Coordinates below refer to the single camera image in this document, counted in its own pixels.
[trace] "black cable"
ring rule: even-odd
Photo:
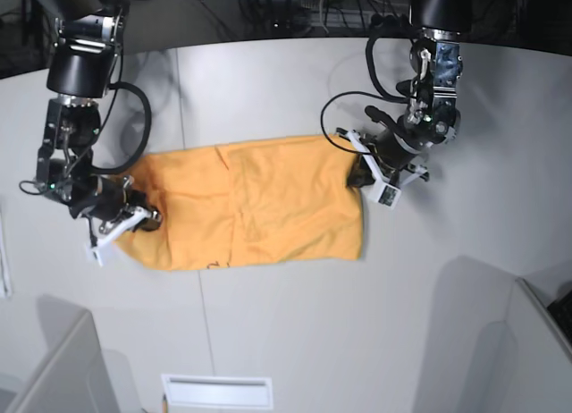
[[[135,96],[141,100],[141,104],[143,105],[143,112],[145,114],[145,124],[143,126],[143,137],[141,138],[141,142],[139,146],[133,153],[133,155],[122,165],[112,168],[100,168],[91,166],[91,170],[94,174],[122,174],[129,170],[136,162],[141,158],[143,152],[145,152],[145,148],[147,147],[147,143],[149,142],[149,135],[151,134],[151,123],[153,115],[151,113],[151,104],[149,103],[149,99],[145,95],[145,93],[138,87],[130,84],[128,82],[115,82],[112,84],[110,89],[124,89],[133,93]]]
[[[123,77],[123,62],[125,61],[125,55],[124,55],[124,51],[123,51],[123,47],[122,47],[122,53],[121,53],[121,61],[119,62],[119,75],[117,76],[117,82],[121,82],[122,81],[122,77]],[[107,125],[107,122],[109,121],[109,117],[111,116],[111,111],[114,109],[114,105],[115,105],[115,100],[117,100],[117,93],[119,92],[119,89],[116,88],[115,92],[114,92],[114,97],[111,99],[111,104],[109,105],[109,109],[107,110],[107,115],[105,116],[105,119],[103,121],[103,123],[101,124],[101,129],[99,129],[99,135],[101,135],[101,132],[104,130],[105,126]]]
[[[361,152],[361,151],[356,151],[353,149],[347,149],[346,147],[342,147],[340,145],[338,145],[336,142],[334,142],[332,140],[332,138],[330,138],[330,136],[328,136],[327,131],[325,130],[325,126],[324,126],[324,115],[325,115],[325,111],[328,108],[328,106],[330,106],[333,102],[335,102],[337,99],[341,98],[341,97],[345,97],[345,96],[366,96],[366,97],[371,97],[371,98],[375,98],[377,100],[382,100],[384,102],[387,101],[387,99],[377,96],[375,94],[371,94],[371,93],[366,93],[365,91],[346,91],[343,93],[340,93],[334,97],[332,97],[330,100],[328,100],[328,103],[326,103],[324,105],[324,107],[322,108],[322,112],[320,113],[320,127],[322,128],[322,133],[324,135],[324,137],[328,140],[328,142],[330,142],[332,145],[334,145],[336,148],[341,149],[342,151],[346,151],[349,152],[351,154],[356,154],[358,156],[373,156],[374,154],[371,152]]]
[[[393,16],[395,18],[399,18],[397,11],[395,10],[395,8],[393,7],[393,4],[391,3],[391,0],[383,0],[383,1],[384,2],[387,1],[387,4],[390,6],[390,10],[391,10],[391,13],[393,14]]]
[[[325,14],[324,14],[324,27],[325,27],[325,34],[326,37],[330,37],[330,31],[328,29],[328,14],[330,13],[330,0],[324,0],[325,3]]]
[[[354,30],[349,26],[348,21],[346,20],[346,14],[343,13],[342,9],[336,8],[335,6],[333,6],[332,9],[335,9],[338,13],[340,13],[343,25],[345,26],[346,29],[348,29],[348,32],[351,33],[352,36],[355,36]]]
[[[88,229],[89,229],[89,243],[91,243],[91,247],[95,248],[97,246],[97,237],[93,233],[93,221],[89,216],[83,216],[88,220]]]
[[[7,13],[2,13],[2,14],[0,14],[0,19],[2,19],[4,17],[9,17],[10,15],[16,15],[16,16],[20,17],[21,16],[20,10],[8,11]]]
[[[249,4],[251,6],[253,16],[255,14],[258,18],[257,21],[262,28],[262,31],[267,33],[268,28],[266,27],[266,23],[268,22],[268,19],[265,17],[266,9],[261,5],[260,0],[249,0]]]
[[[378,38],[379,38],[378,32],[374,31],[367,40],[366,44],[366,64],[367,64],[367,71],[369,72],[369,78],[374,84],[374,88],[383,97],[385,101],[390,103],[406,104],[408,102],[407,97],[398,97],[388,93],[382,86],[381,82],[377,79],[377,71],[375,70],[375,60],[374,60],[374,46],[375,46],[375,41]]]
[[[367,32],[366,20],[364,20],[364,8],[362,8],[360,0],[356,0],[356,3],[357,3],[357,8],[359,9],[359,18],[361,19],[361,27],[364,29],[364,32]]]
[[[372,0],[367,0],[367,4],[369,4],[369,7],[372,8],[374,10],[374,12],[379,15],[379,11],[375,7],[375,5],[372,3]]]
[[[491,8],[496,4],[498,0],[490,0],[489,3],[485,6],[485,8],[483,9],[483,13],[476,18],[473,23],[478,23],[484,20],[484,18],[486,17],[486,14],[489,13],[489,11],[491,10]]]
[[[2,60],[5,60],[12,69],[20,69],[21,67],[18,66],[18,64],[16,64],[15,62],[13,62],[10,57],[8,57],[8,55],[4,55],[2,53],[0,53],[0,58],[2,58]]]
[[[250,13],[247,11],[247,8],[245,6],[243,6],[243,4],[242,4],[243,1],[245,1],[245,0],[239,0],[240,14],[248,23],[255,25],[255,20],[252,16],[250,16]]]
[[[235,40],[240,40],[239,37],[237,36],[236,33],[234,33],[234,31],[231,30],[231,28],[229,26],[226,25],[226,23],[221,20],[218,15],[216,15],[216,13],[209,8],[208,6],[206,6],[204,1],[200,2],[201,6],[203,6],[203,8],[211,14],[211,16],[214,18],[214,20],[218,23],[219,26],[221,26],[227,33],[227,35],[231,38],[231,41]]]
[[[491,6],[495,5],[496,1],[498,1],[498,0],[492,0],[491,4],[489,6],[487,6],[487,9],[490,9]],[[507,13],[507,14],[502,15],[500,17],[500,20],[497,21],[498,28],[491,34],[484,35],[484,36],[481,36],[478,38],[471,38],[472,42],[477,42],[477,43],[496,42],[505,33],[507,33],[507,31],[509,31],[510,25],[512,24],[513,19],[514,19],[514,15],[515,15],[514,6],[515,6],[515,3],[517,2],[517,0],[504,0],[503,2],[505,4],[503,13]],[[483,14],[483,16],[479,19],[479,21],[483,20],[485,15],[486,15],[486,13]]]
[[[32,185],[36,189],[36,191],[26,190],[24,188],[24,185]],[[38,183],[34,181],[20,181],[18,187],[20,188],[21,192],[23,192],[28,196],[43,196],[46,194],[46,191],[40,191],[40,189],[38,188]]]
[[[47,51],[47,56],[46,56],[46,67],[49,66],[50,63],[50,56],[52,55],[52,48],[54,45],[54,30],[52,28],[52,23],[50,22],[49,17],[46,14],[46,10],[43,10],[42,12],[42,16],[43,16],[43,22],[45,23],[44,25],[47,25],[47,30],[46,28],[43,28],[43,32],[44,32],[44,37],[47,38],[47,48],[44,48],[45,51]]]
[[[216,15],[216,13],[213,10],[205,4],[205,0],[195,0],[195,1],[199,2],[201,4],[201,6],[203,7],[203,9],[205,9],[205,11],[213,17],[213,19],[216,21],[216,23],[224,29],[224,31],[228,35],[227,38],[229,38],[230,41],[240,40],[239,37],[237,36],[237,34],[234,33],[234,31],[232,31],[231,28],[229,26],[227,26],[226,23],[223,20],[221,20],[219,18],[219,16]]]

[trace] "orange cloth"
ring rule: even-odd
[[[164,221],[117,243],[160,270],[358,259],[361,199],[346,186],[353,162],[315,136],[145,156],[130,174]]]

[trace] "cable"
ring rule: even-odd
[[[483,13],[481,13],[481,15],[473,20],[473,23],[478,23],[484,20],[484,18],[486,17],[486,14],[489,13],[489,11],[491,10],[491,8],[496,4],[498,0],[490,0],[489,3],[485,6],[485,8],[483,9]]]
[[[322,112],[320,113],[320,127],[322,128],[322,133],[324,135],[324,137],[328,140],[328,142],[330,142],[332,145],[334,145],[336,148],[341,149],[342,151],[345,152],[349,152],[351,154],[356,154],[358,156],[373,156],[374,154],[371,152],[360,152],[360,151],[356,151],[353,149],[347,149],[346,147],[342,147],[340,145],[338,145],[336,142],[334,142],[332,140],[332,138],[330,138],[330,136],[328,136],[327,131],[325,130],[325,126],[324,126],[324,115],[325,115],[325,111],[326,109],[333,103],[335,102],[337,99],[341,98],[341,97],[345,97],[345,96],[366,96],[366,97],[371,97],[371,98],[375,98],[377,100],[382,100],[384,102],[387,101],[387,99],[385,99],[384,97],[380,97],[377,96],[375,94],[371,94],[371,93],[366,93],[365,91],[346,91],[343,93],[340,93],[334,97],[332,97],[330,100],[328,100],[328,103],[326,103],[324,105],[324,107],[322,108]]]
[[[7,13],[2,13],[0,14],[0,19],[4,18],[4,17],[9,17],[10,15],[16,15],[18,17],[21,16],[20,10],[19,9],[15,9],[12,11],[8,11]]]
[[[377,10],[377,8],[375,7],[375,5],[372,3],[371,0],[367,0],[367,4],[369,4],[369,7],[372,8],[374,12],[379,15],[379,11]]]
[[[218,17],[218,15],[216,15],[216,13],[215,13],[211,8],[209,8],[208,6],[206,6],[206,4],[205,4],[204,1],[201,1],[200,4],[201,4],[201,6],[203,6],[203,8],[205,8],[205,10],[206,10],[208,13],[210,13],[210,14],[212,15],[212,17],[213,17],[214,20],[219,24],[219,26],[221,26],[221,27],[226,31],[226,33],[227,33],[227,34],[229,35],[229,37],[231,38],[231,41],[233,41],[233,40],[235,40],[235,41],[240,40],[239,37],[237,36],[237,34],[234,33],[234,31],[232,31],[231,28],[230,28],[229,26],[227,26],[226,23],[225,23],[223,20],[221,20],[221,19]]]
[[[26,190],[24,188],[24,185],[32,185],[36,189],[36,191]],[[20,191],[28,196],[43,196],[46,194],[46,191],[41,191],[38,188],[38,183],[35,181],[20,181],[20,183],[18,184],[18,188],[20,188]]]
[[[364,29],[364,32],[367,32],[366,28],[366,20],[364,20],[364,9],[361,6],[361,1],[356,0],[357,8],[359,9],[359,18],[361,19],[361,27]]]
[[[377,72],[375,70],[375,61],[374,61],[374,46],[375,46],[375,41],[378,38],[379,38],[378,34],[374,31],[367,40],[366,63],[367,63],[367,71],[369,72],[369,78],[374,84],[374,88],[383,97],[385,101],[390,103],[406,104],[408,102],[407,97],[398,97],[388,93],[382,86],[381,82],[377,79]]]
[[[5,60],[12,69],[20,69],[20,67],[15,62],[10,60],[10,57],[8,57],[8,55],[0,53],[0,58],[2,58],[2,60]]]
[[[385,0],[381,1],[381,0],[371,0],[374,1],[378,4],[383,3],[383,11],[385,12]],[[397,11],[395,11],[395,8],[393,7],[393,4],[391,3],[391,0],[387,0],[387,4],[390,6],[390,10],[391,13],[393,14],[393,16],[397,19],[397,21],[400,22],[401,24],[401,28],[403,28],[406,31],[406,36],[409,36],[409,42],[411,42],[411,45],[414,44],[413,39],[410,37],[410,30],[408,30],[408,28],[406,26],[410,26],[410,24],[408,24],[408,21],[405,22],[403,17],[398,16]]]
[[[319,5],[318,5],[318,15],[320,16],[320,25],[322,26],[322,29],[324,29],[326,35],[329,35],[330,31],[325,26],[325,22],[324,22],[324,3],[325,3],[325,0],[320,0]]]
[[[122,47],[122,53],[121,53],[121,61],[119,63],[119,75],[117,77],[117,82],[121,82],[122,81],[122,76],[123,76],[123,62],[125,61],[125,55],[124,55],[124,51],[123,51],[123,47]],[[107,115],[105,116],[105,119],[103,121],[103,123],[101,124],[101,129],[99,129],[99,134],[101,135],[101,132],[104,130],[105,126],[107,125],[107,122],[109,121],[109,117],[111,116],[111,111],[114,109],[114,105],[115,105],[115,100],[117,99],[117,93],[119,92],[119,89],[116,88],[115,92],[114,92],[114,97],[111,100],[111,104],[109,105],[109,109],[107,110]]]
[[[97,236],[93,233],[93,221],[89,216],[84,215],[83,217],[88,220],[89,243],[91,243],[92,248],[95,248],[97,246]]]
[[[149,135],[151,134],[151,123],[153,121],[152,120],[153,114],[151,113],[151,104],[149,103],[149,99],[147,98],[145,93],[139,87],[136,87],[128,82],[115,82],[109,88],[124,89],[126,91],[129,91],[130,93],[133,93],[135,96],[139,98],[139,100],[141,100],[141,104],[143,105],[143,112],[145,114],[143,137],[141,138],[141,142],[139,143],[139,146],[137,147],[133,155],[129,157],[129,159],[125,163],[117,167],[112,167],[108,169],[95,167],[92,165],[91,169],[95,174],[122,174],[127,170],[129,170],[137,162],[137,160],[141,158],[143,152],[145,152],[145,148],[147,147],[147,143],[149,142]]]
[[[343,13],[342,9],[336,8],[335,6],[332,6],[332,9],[335,9],[341,15],[341,20],[343,21],[343,25],[346,27],[346,29],[348,29],[348,32],[351,33],[351,35],[355,36],[354,30],[349,26],[348,21],[346,20],[346,14]]]
[[[496,2],[499,2],[499,0],[492,0],[490,2],[490,4],[487,6],[487,8],[485,9],[485,12],[483,13],[483,15],[481,16],[481,18],[477,19],[476,22],[478,21],[483,21],[487,11],[491,9],[492,6],[494,6],[496,4]],[[471,38],[472,42],[496,42],[499,38],[501,38],[505,33],[507,33],[507,31],[509,31],[510,25],[513,22],[514,19],[514,15],[515,15],[515,3],[517,2],[517,0],[503,0],[504,6],[503,6],[503,10],[502,13],[506,13],[505,15],[502,15],[498,20],[497,20],[497,29],[493,32],[490,33],[488,35],[484,35],[478,38]]]
[[[229,41],[238,41],[240,40],[239,37],[237,36],[236,33],[234,33],[234,31],[232,31],[232,29],[223,21],[219,18],[218,15],[216,15],[216,13],[205,4],[205,0],[195,0],[197,2],[200,2],[201,6],[203,7],[203,9],[209,13],[211,15],[211,17],[213,17],[213,19],[216,21],[216,23],[218,24],[219,27],[222,27],[226,34],[228,35],[227,38],[229,39]]]
[[[239,0],[240,14],[248,23],[255,25],[254,18],[252,18],[250,16],[250,13],[248,13],[247,8],[242,5],[242,1],[245,1],[245,0]]]

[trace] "black equipment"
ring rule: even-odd
[[[349,185],[361,188],[377,184],[370,199],[394,207],[405,184],[416,178],[429,181],[427,169],[412,161],[432,146],[455,139],[460,125],[457,82],[463,71],[458,41],[471,29],[471,12],[472,0],[410,0],[409,21],[416,33],[410,62],[416,77],[397,84],[397,95],[384,89],[377,79],[374,45],[380,33],[374,29],[368,39],[366,62],[380,95],[376,98],[407,105],[397,121],[375,106],[366,108],[367,116],[385,130],[377,137],[357,136],[365,147],[357,152],[360,161],[349,177]],[[347,133],[342,135],[350,139]],[[406,180],[402,179],[403,173],[408,175]]]
[[[572,291],[564,298],[550,304],[548,312],[552,315],[568,341],[572,343]]]
[[[38,0],[56,15],[57,41],[47,87],[57,93],[48,103],[44,138],[38,150],[34,181],[21,189],[67,206],[71,217],[87,218],[94,255],[100,247],[126,230],[152,231],[162,216],[146,195],[132,188],[130,176],[121,177],[142,156],[151,130],[151,105],[145,93],[132,84],[111,83],[121,57],[129,0]],[[139,98],[145,115],[139,147],[118,167],[93,165],[93,149],[105,127],[96,99],[108,91],[124,89]],[[61,150],[63,158],[55,157]],[[23,188],[32,185],[36,190]],[[93,219],[102,223],[100,237]]]

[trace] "orange towel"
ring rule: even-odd
[[[314,136],[145,156],[130,174],[164,221],[117,243],[160,270],[358,259],[361,200],[346,186],[353,162]]]

